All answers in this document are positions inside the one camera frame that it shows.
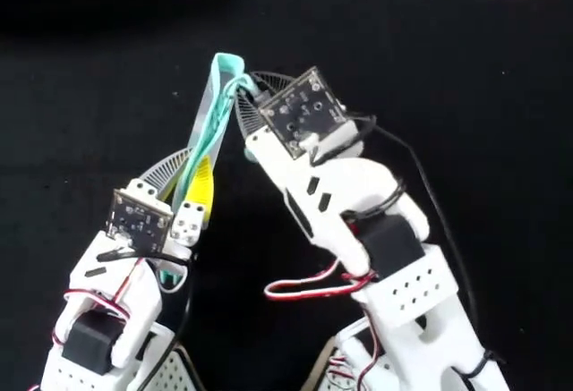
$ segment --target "white block with holes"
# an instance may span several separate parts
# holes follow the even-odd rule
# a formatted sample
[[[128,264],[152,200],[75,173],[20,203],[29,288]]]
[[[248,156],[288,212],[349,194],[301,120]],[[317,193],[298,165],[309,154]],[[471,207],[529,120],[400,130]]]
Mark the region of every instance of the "white block with holes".
[[[425,255],[379,283],[368,285],[364,297],[387,328],[400,327],[458,293],[458,284],[437,245],[425,244]]]
[[[171,226],[171,237],[180,245],[191,247],[201,235],[205,207],[200,203],[184,201]]]

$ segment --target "cable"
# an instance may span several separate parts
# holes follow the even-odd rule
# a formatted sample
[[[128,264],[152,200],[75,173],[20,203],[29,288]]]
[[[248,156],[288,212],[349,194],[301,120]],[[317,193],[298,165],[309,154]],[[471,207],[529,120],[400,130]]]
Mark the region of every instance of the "cable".
[[[138,251],[108,251],[99,254],[96,259],[100,263],[108,263],[119,259],[162,259],[179,266],[187,266],[189,260],[179,259],[173,255],[164,254],[163,252],[138,252]]]
[[[376,365],[376,361],[378,361],[378,357],[380,357],[380,345],[378,344],[378,337],[376,336],[374,326],[372,325],[372,317],[370,316],[370,312],[366,308],[364,308],[364,315],[366,315],[366,318],[368,318],[368,326],[370,328],[370,334],[372,335],[374,350],[372,352],[372,361],[370,361],[370,364],[364,367],[364,369],[360,372],[360,375],[358,375],[358,379],[356,380],[356,391],[361,391],[364,377],[370,370],[372,370],[372,368]]]
[[[336,259],[332,265],[326,270],[323,270],[319,274],[311,277],[306,277],[304,279],[281,279],[275,282],[272,282],[265,286],[263,292],[267,296],[268,299],[273,301],[296,301],[302,299],[311,299],[315,297],[330,297],[333,295],[344,295],[344,294],[351,294],[355,293],[356,291],[361,290],[364,288],[370,281],[374,278],[374,274],[371,272],[366,276],[362,276],[360,278],[350,277],[350,279],[355,280],[354,283],[351,285],[341,285],[341,286],[334,286],[330,288],[321,288],[317,290],[306,290],[300,291],[296,293],[275,293],[276,290],[289,287],[289,286],[299,286],[302,284],[309,284],[313,282],[321,281],[322,279],[332,275],[334,271],[337,269],[338,265],[340,264],[340,260]]]
[[[159,276],[159,270],[158,269],[155,271],[155,276],[158,279],[159,290],[162,293],[175,294],[179,290],[181,290],[181,288],[184,287],[185,281],[187,280],[187,277],[189,276],[189,270],[187,268],[184,269],[183,276],[181,277],[181,279],[179,280],[177,285],[175,285],[173,288],[165,288],[165,286],[163,286],[163,284],[161,284],[161,277]]]
[[[353,119],[364,120],[366,118],[361,117],[361,116],[354,116]],[[470,318],[470,321],[472,322],[472,325],[474,326],[474,328],[477,329],[477,324],[478,324],[477,304],[475,302],[475,293],[474,293],[474,290],[472,288],[472,283],[471,283],[471,280],[469,278],[469,274],[467,273],[466,264],[464,263],[464,261],[462,259],[458,245],[456,244],[456,241],[454,240],[454,236],[453,236],[451,230],[449,229],[449,225],[448,225],[448,221],[446,220],[446,216],[442,212],[440,204],[438,203],[438,200],[436,198],[436,195],[433,192],[433,189],[432,189],[430,182],[428,180],[428,176],[426,175],[426,172],[423,170],[422,162],[420,161],[418,156],[415,154],[414,149],[407,142],[405,142],[404,140],[399,138],[397,135],[393,134],[392,132],[387,131],[386,129],[381,128],[377,124],[374,125],[374,130],[376,132],[380,133],[381,135],[387,137],[388,139],[396,142],[402,148],[407,149],[410,156],[412,157],[412,160],[414,161],[414,164],[416,166],[416,170],[418,171],[418,174],[420,175],[420,178],[422,179],[423,187],[425,188],[426,192],[428,193],[428,196],[430,197],[430,201],[432,202],[433,208],[435,209],[436,214],[438,215],[438,219],[440,220],[440,224],[441,224],[441,227],[443,229],[444,236],[446,237],[446,241],[448,242],[449,248],[452,251],[452,254],[454,256],[454,260],[456,261],[456,264],[458,266],[459,274],[460,274],[460,277],[462,280],[462,285],[464,286],[464,288],[466,290],[467,308],[469,310],[469,312],[468,312],[469,318]]]
[[[314,151],[310,154],[311,166],[315,167],[315,166],[323,165],[324,163],[326,163],[330,159],[339,156],[344,151],[352,148],[358,142],[361,142],[362,140],[364,140],[366,138],[366,136],[368,136],[370,133],[372,133],[374,131],[374,128],[376,127],[376,115],[371,115],[369,117],[365,117],[363,119],[363,121],[366,121],[366,124],[354,137],[352,137],[351,139],[347,140],[346,142],[338,145],[334,149],[331,149],[330,151],[325,152],[324,154],[322,154],[320,156],[320,158],[314,159],[314,157],[316,156],[316,154],[318,152],[318,150],[315,148]]]
[[[150,374],[143,380],[143,382],[141,382],[141,384],[137,388],[137,391],[144,391],[145,388],[150,384],[151,380],[158,373],[159,369],[161,369],[161,366],[163,365],[163,363],[165,362],[171,351],[173,351],[173,349],[177,345],[179,338],[181,337],[181,335],[185,330],[185,326],[187,325],[187,321],[189,320],[189,316],[191,314],[191,300],[193,293],[191,267],[192,267],[192,262],[187,262],[187,275],[189,276],[189,278],[187,279],[187,287],[188,287],[187,303],[185,304],[184,313],[183,316],[181,317],[181,323],[179,324],[179,328],[173,335],[173,339],[171,339],[171,342],[169,342],[163,354],[161,354],[161,357],[159,357],[157,364],[150,371]]]
[[[398,186],[396,189],[379,205],[372,206],[366,210],[361,212],[356,212],[353,210],[345,211],[341,214],[341,216],[348,222],[354,223],[355,221],[361,221],[363,219],[368,219],[375,217],[379,214],[386,212],[392,206],[396,204],[396,202],[402,197],[402,194],[406,192],[406,186],[404,184],[403,179],[398,179]]]
[[[337,375],[337,376],[340,376],[341,378],[355,380],[355,377],[352,376],[351,374],[346,373],[344,371],[340,371],[340,370],[327,370],[326,373],[324,374],[324,377],[326,378],[326,380],[328,380],[330,385],[336,387],[337,389],[342,389],[344,391],[354,389],[354,387],[355,387],[354,384],[349,385],[348,387],[342,387],[338,382],[336,382],[334,380],[334,378],[331,378],[329,375],[332,375],[332,376]]]
[[[119,288],[115,292],[114,297],[111,299],[111,301],[113,303],[117,303],[119,301],[119,299],[121,299],[122,296],[125,294],[125,290],[127,289],[127,285],[129,285],[129,281],[132,278],[133,271],[141,264],[142,261],[143,261],[143,259],[138,259],[137,261],[135,261],[129,274],[125,277],[125,279],[121,283],[121,285],[119,285]]]
[[[130,317],[129,312],[122,308],[119,304],[108,300],[103,295],[100,295],[94,291],[86,290],[83,288],[70,288],[64,292],[64,300],[67,301],[71,295],[83,295],[88,299],[92,299],[96,304],[106,308],[107,310],[111,310],[121,319],[128,320]]]

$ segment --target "red wire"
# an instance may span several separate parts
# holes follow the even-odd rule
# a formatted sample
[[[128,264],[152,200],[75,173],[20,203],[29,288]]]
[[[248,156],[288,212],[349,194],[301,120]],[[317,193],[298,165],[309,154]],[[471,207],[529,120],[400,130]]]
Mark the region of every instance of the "red wire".
[[[122,308],[117,303],[114,303],[114,302],[108,300],[103,295],[99,295],[98,293],[96,293],[94,291],[85,290],[83,288],[71,288],[64,293],[64,296],[70,295],[70,294],[86,294],[86,295],[89,295],[90,298],[95,303],[99,304],[100,306],[103,306],[104,308],[107,308],[108,310],[117,310],[126,319],[129,319],[129,317],[130,317],[129,312],[127,310]]]
[[[345,286],[345,287],[340,287],[340,288],[332,288],[332,289],[328,289],[328,290],[316,290],[314,293],[300,293],[300,294],[293,294],[291,296],[285,296],[285,295],[274,295],[274,294],[268,294],[267,297],[270,300],[274,300],[274,301],[295,301],[295,300],[303,300],[303,299],[313,299],[316,297],[330,297],[333,295],[344,295],[344,294],[351,294],[351,293],[355,293],[356,291],[359,291],[361,289],[363,289],[365,286],[368,285],[368,283],[372,280],[372,278],[375,276],[374,273],[369,273],[368,275],[366,275],[365,277],[363,277],[361,280],[359,280],[358,282],[356,282],[354,285],[350,285],[350,286]],[[297,286],[298,284],[292,283],[292,284],[282,284],[282,285],[277,285],[274,286],[272,289],[276,290],[278,288],[282,288],[285,286]]]
[[[143,261],[143,259],[138,259],[137,261],[135,261],[135,263],[133,264],[132,269],[130,270],[129,274],[125,277],[124,281],[122,282],[121,285],[119,285],[119,288],[117,289],[117,291],[114,294],[114,298],[111,299],[111,301],[113,303],[117,303],[117,301],[119,300],[119,298],[123,295],[122,292],[125,289],[125,287],[127,287],[127,285],[129,284],[130,279],[132,278],[132,274],[133,271],[135,270],[135,268],[137,268],[141,262]]]
[[[326,372],[326,374],[328,375],[329,373],[332,375],[339,375],[342,378],[348,378],[348,379],[354,379],[355,378],[350,373],[346,373],[345,371],[341,371],[341,370],[330,369]]]
[[[364,367],[364,369],[360,372],[360,375],[358,375],[358,380],[356,381],[356,391],[361,391],[364,376],[366,376],[366,374],[376,365],[376,361],[378,361],[378,357],[380,357],[380,346],[378,345],[378,337],[376,336],[374,326],[372,325],[370,312],[364,309],[364,314],[366,315],[366,318],[368,318],[368,324],[370,325],[370,332],[374,342],[374,354],[372,355],[372,361],[370,361],[370,364]]]

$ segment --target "black fabric surface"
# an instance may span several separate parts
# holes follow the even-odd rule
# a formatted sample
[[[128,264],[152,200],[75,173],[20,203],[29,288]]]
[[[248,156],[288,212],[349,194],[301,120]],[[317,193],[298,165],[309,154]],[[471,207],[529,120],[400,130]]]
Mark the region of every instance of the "black fabric surface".
[[[2,389],[41,377],[67,276],[111,193],[186,143],[212,56],[318,65],[411,142],[514,390],[570,389],[573,0],[0,0]],[[436,222],[407,156],[371,137]],[[185,336],[209,390],[299,388],[348,298],[267,302],[329,261],[230,124]],[[440,232],[434,233],[440,239]],[[175,314],[177,306],[167,307]],[[176,315],[169,319],[176,323]]]

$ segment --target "teal fabric strap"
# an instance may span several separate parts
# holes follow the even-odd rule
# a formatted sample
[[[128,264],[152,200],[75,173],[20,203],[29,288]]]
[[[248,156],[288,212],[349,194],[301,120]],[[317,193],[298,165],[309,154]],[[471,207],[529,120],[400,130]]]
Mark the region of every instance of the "teal fabric strap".
[[[191,153],[181,177],[175,187],[172,209],[176,211],[184,201],[185,194],[197,167],[202,159],[222,138],[227,128],[229,116],[235,103],[235,94],[239,87],[255,92],[256,84],[244,73],[244,60],[238,55],[217,53],[213,58],[206,94],[212,97],[199,136],[193,135],[188,147]]]

